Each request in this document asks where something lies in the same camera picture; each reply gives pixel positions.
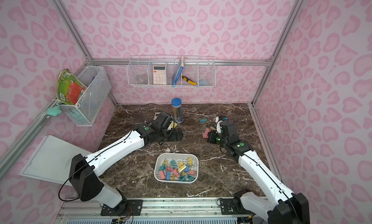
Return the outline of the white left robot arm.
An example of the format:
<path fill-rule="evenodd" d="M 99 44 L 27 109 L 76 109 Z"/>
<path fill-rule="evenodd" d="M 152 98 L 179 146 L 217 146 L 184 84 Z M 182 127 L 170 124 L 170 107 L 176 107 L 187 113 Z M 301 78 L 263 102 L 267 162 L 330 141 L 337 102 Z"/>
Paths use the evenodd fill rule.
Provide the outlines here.
<path fill-rule="evenodd" d="M 100 176 L 125 156 L 148 144 L 181 141 L 182 129 L 174 124 L 170 114 L 161 112 L 154 120 L 134 125 L 127 135 L 109 146 L 87 156 L 74 156 L 68 180 L 79 200 L 95 200 L 110 208 L 124 206 L 125 196 L 104 183 Z"/>

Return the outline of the white storage tray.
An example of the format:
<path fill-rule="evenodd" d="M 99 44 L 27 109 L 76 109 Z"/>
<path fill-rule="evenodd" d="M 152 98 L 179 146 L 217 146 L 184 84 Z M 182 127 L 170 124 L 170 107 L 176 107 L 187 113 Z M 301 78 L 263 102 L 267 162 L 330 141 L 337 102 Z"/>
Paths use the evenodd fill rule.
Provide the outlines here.
<path fill-rule="evenodd" d="M 159 182 L 192 184 L 199 176 L 199 160 L 193 154 L 163 153 L 158 156 L 154 177 Z"/>

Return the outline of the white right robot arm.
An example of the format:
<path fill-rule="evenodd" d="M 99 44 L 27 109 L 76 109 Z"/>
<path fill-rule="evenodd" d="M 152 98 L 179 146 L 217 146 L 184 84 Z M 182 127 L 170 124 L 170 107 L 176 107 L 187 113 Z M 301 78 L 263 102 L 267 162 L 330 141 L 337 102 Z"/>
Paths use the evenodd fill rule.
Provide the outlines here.
<path fill-rule="evenodd" d="M 226 150 L 259 185 L 266 198 L 248 190 L 234 194 L 239 210 L 251 211 L 269 224 L 309 224 L 309 202 L 302 194 L 295 194 L 262 162 L 253 147 L 241 140 L 236 125 L 225 116 L 216 117 L 215 129 L 208 133 L 208 142 Z"/>

